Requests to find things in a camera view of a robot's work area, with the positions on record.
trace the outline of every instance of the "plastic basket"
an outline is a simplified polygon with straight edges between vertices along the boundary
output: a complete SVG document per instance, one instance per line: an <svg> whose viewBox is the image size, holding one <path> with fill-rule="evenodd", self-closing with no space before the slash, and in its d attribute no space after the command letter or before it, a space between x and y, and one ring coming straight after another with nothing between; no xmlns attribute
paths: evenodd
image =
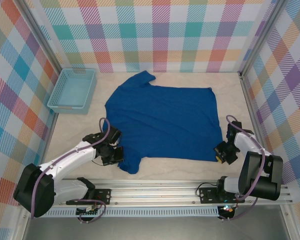
<svg viewBox="0 0 300 240"><path fill-rule="evenodd" d="M96 84L94 69L64 68L47 106L60 114L87 114Z"/></svg>

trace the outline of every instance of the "purple cable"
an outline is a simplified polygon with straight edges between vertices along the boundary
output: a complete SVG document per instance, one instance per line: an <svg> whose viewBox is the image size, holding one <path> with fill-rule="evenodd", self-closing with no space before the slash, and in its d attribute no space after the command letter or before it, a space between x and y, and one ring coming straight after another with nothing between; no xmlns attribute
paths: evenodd
<svg viewBox="0 0 300 240"><path fill-rule="evenodd" d="M228 219L229 221L232 221L232 220L236 220L236 219L238 219L238 218L241 218L242 216L244 216L244 215L246 215L248 212L250 212L250 210L256 205L257 201L258 201L258 198L256 198L256 199L254 200L253 204L248 208L247 211L244 211L244 212L240 213L238 216L235 216L235 217L233 217L233 218L226 218L226 217L224 217L224 216L219 216L219 217L222 218L222 219Z"/></svg>
<svg viewBox="0 0 300 240"><path fill-rule="evenodd" d="M106 124L107 124L107 130L106 130L106 133L105 135L103 136L103 138L101 138L99 141L93 143L93 144L90 144L88 146L84 146L84 147L80 147L76 150L72 150L68 153L66 153L65 155L59 157L56 161L54 161L50 166L48 166L45 170L42 171L42 173L39 175L38 179L35 181L35 184L34 184L34 187L33 187L33 191L32 191L32 198L31 198L31 219L34 219L35 217L35 202L36 202L36 193L37 193L37 188L38 188L38 185L39 185L39 182L40 180L43 178L43 176L46 174L46 172L48 172L51 168L51 166L55 166L57 163L59 163L62 159L65 159L66 157L68 157L69 155L71 154L74 154L74 153L78 153L79 151L82 151L82 150L85 150L85 149L88 149L90 147L93 147L99 143L101 143L102 141L104 141L107 136L109 135L109 132L110 132L110 122L108 119L106 119L105 117L102 117L100 118L99 120L99 126L101 126L101 121L104 120L106 121Z"/></svg>
<svg viewBox="0 0 300 240"><path fill-rule="evenodd" d="M102 215L105 214L105 212L106 212L106 208L107 208L107 207L106 207L106 204L105 204L103 201L100 201L100 200L93 200L93 199L75 199L74 201L77 201L77 202L95 202L95 203L99 203L99 204L101 204L101 205L104 206L104 209L103 209L102 213L101 213L99 216L95 216L95 217L94 217L92 220L90 220L90 221L83 221L83 220L81 219L81 216L83 215L83 213L81 213L81 214L79 215L79 220L80 220L80 223L81 223L81 224L82 224L82 223L84 223L84 224L90 224L90 223L92 223L92 222L98 220L99 218L101 218Z"/></svg>
<svg viewBox="0 0 300 240"><path fill-rule="evenodd" d="M248 134L245 130L243 130L242 128L240 128L240 127L234 125L234 124L229 120L229 117L233 118L235 121L238 121L234 116L232 116L232 115L227 115L225 118L226 118L226 120L228 121L228 123L229 123L232 127L234 127L235 129L238 129L240 132L242 132L242 133L243 133L244 135L246 135L248 138L250 138L250 139L253 141L253 143L259 148L259 150L261 151L261 154L262 154L261 165L260 165L259 171L258 171L258 173L257 173L257 175L256 175L256 177L255 177L255 179L254 179L254 181L253 181L253 183L252 183L250 189L249 189L249 190L246 192L246 194L243 195L242 197L239 197L238 195L235 196L236 199L237 199L238 201L242 201L242 200L246 199L246 198L252 193L252 191L254 190L255 186L257 185L257 182L258 182L258 180L259 180L259 178L260 178L260 176L261 176L261 174L262 174L262 171L264 170L264 166L265 166L265 162L266 162L266 154L265 154L265 151L264 151L263 147L260 145L260 143L259 143L258 141L256 141L253 137L251 137L251 135Z"/></svg>

